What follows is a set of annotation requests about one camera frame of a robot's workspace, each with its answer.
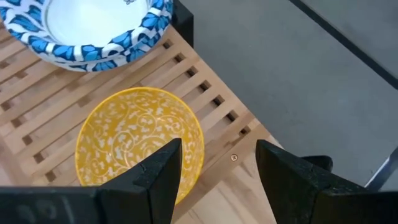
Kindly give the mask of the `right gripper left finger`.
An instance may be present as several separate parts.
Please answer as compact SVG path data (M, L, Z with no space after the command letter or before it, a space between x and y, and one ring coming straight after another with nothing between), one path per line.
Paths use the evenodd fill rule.
M170 223L182 172L182 140L100 186L101 223Z

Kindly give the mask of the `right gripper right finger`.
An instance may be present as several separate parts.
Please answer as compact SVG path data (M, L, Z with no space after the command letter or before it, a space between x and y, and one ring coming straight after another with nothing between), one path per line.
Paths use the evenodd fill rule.
M276 222L310 223L314 200L325 186L315 176L320 170L332 170L332 158L298 157L259 139L256 142L256 164Z

